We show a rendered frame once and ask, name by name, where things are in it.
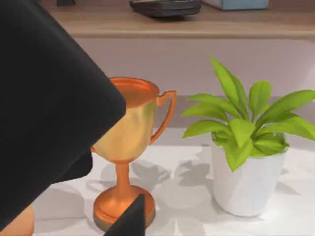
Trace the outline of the copper trophy cup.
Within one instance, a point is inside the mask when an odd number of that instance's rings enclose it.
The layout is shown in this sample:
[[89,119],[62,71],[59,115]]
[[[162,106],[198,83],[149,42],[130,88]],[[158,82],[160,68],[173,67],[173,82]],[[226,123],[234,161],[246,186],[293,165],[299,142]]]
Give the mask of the copper trophy cup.
[[91,148],[116,165],[116,184],[94,201],[94,222],[106,231],[140,194],[145,198],[145,225],[155,217],[155,201],[147,190],[130,184],[129,164],[136,160],[166,129],[176,108],[174,90],[160,93],[152,82],[133,77],[113,77],[126,101],[126,114]]

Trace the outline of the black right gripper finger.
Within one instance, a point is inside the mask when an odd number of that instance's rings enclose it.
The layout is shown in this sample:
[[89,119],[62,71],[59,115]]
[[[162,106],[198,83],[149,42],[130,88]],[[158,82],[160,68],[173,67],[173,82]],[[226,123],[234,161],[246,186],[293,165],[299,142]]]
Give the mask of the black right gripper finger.
[[145,236],[145,195],[139,194],[103,236]]

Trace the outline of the light blue box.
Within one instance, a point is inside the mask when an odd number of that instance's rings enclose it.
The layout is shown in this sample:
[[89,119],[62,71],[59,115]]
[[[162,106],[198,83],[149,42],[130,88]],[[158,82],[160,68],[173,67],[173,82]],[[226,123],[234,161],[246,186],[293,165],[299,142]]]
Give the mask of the light blue box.
[[266,9],[269,0],[201,0],[214,8],[228,10],[257,10]]

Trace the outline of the green plant in white pot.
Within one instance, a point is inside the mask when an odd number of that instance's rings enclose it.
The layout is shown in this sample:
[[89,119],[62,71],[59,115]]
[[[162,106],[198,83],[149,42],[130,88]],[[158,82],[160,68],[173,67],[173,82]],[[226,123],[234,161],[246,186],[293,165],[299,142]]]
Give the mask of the green plant in white pot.
[[295,110],[315,101],[315,90],[294,91],[270,102],[268,81],[245,91],[223,64],[211,59],[224,98],[199,93],[184,116],[200,117],[184,137],[210,134],[213,196],[226,212],[241,217],[260,215],[268,206],[281,174],[289,142],[286,134],[315,141],[315,124]]

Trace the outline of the orange rounded object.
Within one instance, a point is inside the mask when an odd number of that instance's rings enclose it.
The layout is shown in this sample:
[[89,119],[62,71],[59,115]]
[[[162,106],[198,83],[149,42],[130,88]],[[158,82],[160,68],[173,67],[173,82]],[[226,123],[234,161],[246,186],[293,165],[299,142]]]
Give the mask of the orange rounded object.
[[34,210],[29,205],[3,231],[4,236],[32,236],[34,232]]

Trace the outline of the black flat device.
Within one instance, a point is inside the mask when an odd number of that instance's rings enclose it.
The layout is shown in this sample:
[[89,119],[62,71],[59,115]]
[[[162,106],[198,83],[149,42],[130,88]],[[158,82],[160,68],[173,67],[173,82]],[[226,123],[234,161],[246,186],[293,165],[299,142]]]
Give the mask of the black flat device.
[[199,13],[201,0],[129,0],[133,11],[153,18],[181,17]]

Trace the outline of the wooden shelf board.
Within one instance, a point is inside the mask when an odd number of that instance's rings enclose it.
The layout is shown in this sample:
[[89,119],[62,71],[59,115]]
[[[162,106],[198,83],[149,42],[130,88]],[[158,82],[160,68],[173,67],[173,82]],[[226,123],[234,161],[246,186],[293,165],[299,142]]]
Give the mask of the wooden shelf board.
[[315,39],[315,0],[270,0],[266,10],[220,11],[206,4],[180,20],[135,13],[127,0],[76,0],[43,7],[75,38]]

